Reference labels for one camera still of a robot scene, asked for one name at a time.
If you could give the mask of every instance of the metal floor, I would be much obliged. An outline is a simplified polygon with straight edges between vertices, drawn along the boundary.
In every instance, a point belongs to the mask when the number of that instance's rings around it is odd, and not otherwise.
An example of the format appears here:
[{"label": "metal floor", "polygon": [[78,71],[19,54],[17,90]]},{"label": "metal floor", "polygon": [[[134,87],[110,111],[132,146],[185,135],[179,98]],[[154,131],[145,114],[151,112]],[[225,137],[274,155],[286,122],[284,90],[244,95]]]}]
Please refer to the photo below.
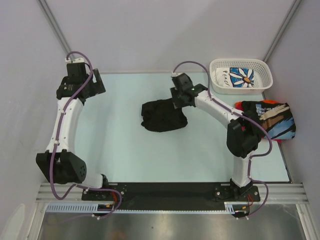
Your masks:
[{"label": "metal floor", "polygon": [[296,205],[266,205],[249,220],[225,214],[114,213],[97,221],[46,213],[38,240],[305,240]]}]

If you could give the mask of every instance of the black cloth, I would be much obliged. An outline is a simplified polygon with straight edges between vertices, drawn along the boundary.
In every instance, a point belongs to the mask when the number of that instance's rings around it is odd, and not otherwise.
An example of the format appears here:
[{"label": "black cloth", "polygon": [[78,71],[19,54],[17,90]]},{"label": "black cloth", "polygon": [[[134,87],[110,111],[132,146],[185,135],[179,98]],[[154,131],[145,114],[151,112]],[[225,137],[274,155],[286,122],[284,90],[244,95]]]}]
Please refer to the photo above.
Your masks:
[{"label": "black cloth", "polygon": [[172,131],[184,128],[188,124],[182,109],[175,108],[172,98],[144,103],[141,115],[141,125],[152,132]]}]

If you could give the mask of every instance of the metal pole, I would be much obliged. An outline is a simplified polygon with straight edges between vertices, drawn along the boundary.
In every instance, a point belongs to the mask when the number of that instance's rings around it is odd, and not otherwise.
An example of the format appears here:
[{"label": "metal pole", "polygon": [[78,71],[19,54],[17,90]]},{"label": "metal pole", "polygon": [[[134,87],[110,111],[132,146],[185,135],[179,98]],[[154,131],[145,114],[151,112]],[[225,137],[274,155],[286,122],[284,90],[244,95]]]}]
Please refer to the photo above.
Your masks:
[{"label": "metal pole", "polygon": [[[53,15],[47,1],[46,0],[36,0],[36,1],[39,3],[40,8],[42,9],[44,16],[46,17],[48,23],[50,24],[55,36],[57,37],[64,53],[67,55],[69,52],[71,52],[71,47],[70,47],[65,35],[61,31],[61,28],[60,28],[55,16]],[[71,55],[70,58],[71,58],[71,60],[75,59],[75,57],[73,55]]]},{"label": "metal pole", "polygon": [[300,4],[302,3],[303,0],[294,0],[294,2],[291,5],[291,8],[289,9],[287,15],[284,18],[284,21],[280,27],[280,29],[278,30],[278,32],[276,33],[271,46],[269,47],[268,51],[266,52],[263,61],[266,63],[268,62],[270,56],[272,55],[272,53],[274,52],[276,46],[278,45],[281,37],[283,36],[285,30],[287,29],[289,23],[292,21],[295,13],[297,12]]}]

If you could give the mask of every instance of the white wall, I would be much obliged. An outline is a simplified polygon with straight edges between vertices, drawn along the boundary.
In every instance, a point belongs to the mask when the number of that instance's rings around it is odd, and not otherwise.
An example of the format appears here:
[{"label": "white wall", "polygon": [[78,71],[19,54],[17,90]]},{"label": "white wall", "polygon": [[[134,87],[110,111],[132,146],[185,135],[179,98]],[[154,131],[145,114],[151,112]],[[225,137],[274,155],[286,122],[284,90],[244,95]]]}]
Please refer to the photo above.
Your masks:
[{"label": "white wall", "polygon": [[283,143],[295,182],[303,182],[320,224],[320,1],[302,3],[269,66],[273,86],[267,96],[289,103],[296,137]]},{"label": "white wall", "polygon": [[[263,59],[293,0],[48,0],[73,50],[101,72]],[[201,69],[189,64],[185,69]]]},{"label": "white wall", "polygon": [[43,176],[43,152],[56,115],[65,55],[35,0],[0,7],[0,235],[19,204],[30,217]]}]

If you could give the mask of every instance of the plastic basket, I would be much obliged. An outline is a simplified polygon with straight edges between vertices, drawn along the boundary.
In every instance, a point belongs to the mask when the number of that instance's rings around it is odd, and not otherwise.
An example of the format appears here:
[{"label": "plastic basket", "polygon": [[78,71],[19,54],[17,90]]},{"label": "plastic basket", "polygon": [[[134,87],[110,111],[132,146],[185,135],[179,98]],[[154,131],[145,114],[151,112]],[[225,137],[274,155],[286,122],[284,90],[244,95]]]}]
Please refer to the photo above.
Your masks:
[{"label": "plastic basket", "polygon": [[[253,87],[226,87],[218,85],[217,68],[246,68],[260,75],[260,81],[254,81]],[[273,84],[273,78],[268,65],[258,59],[216,59],[210,63],[210,76],[213,89],[219,94],[261,94]]]}]

